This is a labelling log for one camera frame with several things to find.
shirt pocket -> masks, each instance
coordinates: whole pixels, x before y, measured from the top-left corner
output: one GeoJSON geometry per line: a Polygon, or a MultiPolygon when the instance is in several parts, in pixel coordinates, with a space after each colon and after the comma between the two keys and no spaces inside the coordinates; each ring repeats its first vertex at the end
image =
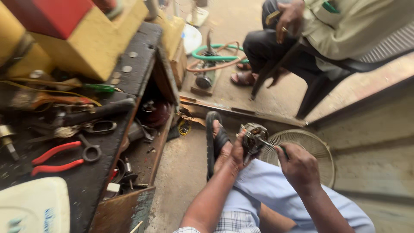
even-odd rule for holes
{"type": "Polygon", "coordinates": [[[342,19],[341,13],[331,13],[319,5],[316,9],[312,9],[315,16],[323,23],[336,28],[342,19]]]}

beige shirt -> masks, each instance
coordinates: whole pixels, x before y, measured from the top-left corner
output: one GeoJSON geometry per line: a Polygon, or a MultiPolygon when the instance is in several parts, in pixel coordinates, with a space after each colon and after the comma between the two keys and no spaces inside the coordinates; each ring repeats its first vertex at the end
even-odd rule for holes
{"type": "MultiPolygon", "coordinates": [[[[324,0],[305,0],[303,36],[332,60],[357,58],[414,20],[414,0],[333,0],[339,13],[330,13],[324,0]]],[[[321,70],[336,66],[317,59],[321,70]]]]}

dark trousers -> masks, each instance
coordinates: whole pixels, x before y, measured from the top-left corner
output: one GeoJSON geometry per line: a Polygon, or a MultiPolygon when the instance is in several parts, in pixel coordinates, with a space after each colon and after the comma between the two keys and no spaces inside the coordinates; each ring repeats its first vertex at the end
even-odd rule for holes
{"type": "MultiPolygon", "coordinates": [[[[289,0],[279,0],[281,3],[289,3],[289,0]]],[[[276,42],[276,24],[266,24],[266,17],[278,10],[276,0],[266,0],[262,11],[262,31],[249,32],[243,42],[244,53],[249,59],[253,73],[259,73],[267,61],[273,60],[276,63],[283,58],[287,51],[297,42],[295,37],[288,35],[282,44],[276,42]]],[[[302,52],[293,61],[296,66],[311,71],[321,72],[316,66],[315,57],[302,52]]]]}

concrete floor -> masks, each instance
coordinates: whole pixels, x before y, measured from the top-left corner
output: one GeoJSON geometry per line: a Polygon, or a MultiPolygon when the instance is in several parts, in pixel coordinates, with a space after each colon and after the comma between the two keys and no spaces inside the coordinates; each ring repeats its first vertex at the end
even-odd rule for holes
{"type": "MultiPolygon", "coordinates": [[[[180,16],[185,18],[190,12],[191,1],[176,1],[180,5],[180,16]]],[[[213,28],[213,43],[224,44],[234,40],[242,43],[249,31],[261,29],[261,1],[211,0],[206,9],[210,15],[199,30],[206,36],[208,29],[213,28]]],[[[172,7],[169,6],[166,11],[171,14],[172,7]]],[[[413,61],[414,54],[409,54],[376,71],[348,77],[306,120],[311,122],[414,75],[413,61]]],[[[250,101],[247,97],[251,87],[240,88],[230,83],[229,77],[234,71],[235,67],[223,69],[212,97],[201,97],[190,92],[194,82],[192,74],[187,75],[180,94],[219,107],[237,107],[294,118],[306,90],[306,83],[301,78],[290,74],[275,87],[262,88],[256,100],[250,101]]],[[[227,130],[233,132],[229,135],[234,135],[237,129],[227,130]]],[[[201,126],[194,126],[188,136],[166,144],[155,181],[157,188],[146,233],[167,233],[177,229],[188,205],[206,183],[206,148],[205,131],[201,126]]]]}

man's right hand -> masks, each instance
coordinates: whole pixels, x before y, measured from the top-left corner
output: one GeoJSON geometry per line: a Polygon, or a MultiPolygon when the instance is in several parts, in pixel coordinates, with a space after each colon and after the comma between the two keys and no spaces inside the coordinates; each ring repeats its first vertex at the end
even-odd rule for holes
{"type": "Polygon", "coordinates": [[[294,36],[298,34],[299,28],[302,25],[305,1],[292,0],[291,3],[278,3],[277,7],[279,8],[279,11],[282,12],[282,16],[276,25],[276,41],[281,44],[283,43],[287,35],[287,29],[289,29],[290,26],[293,27],[292,34],[294,36]]]}
{"type": "Polygon", "coordinates": [[[286,149],[288,157],[280,147],[275,146],[279,155],[282,172],[299,195],[312,195],[320,191],[318,161],[304,148],[294,145],[281,145],[286,149]]]}

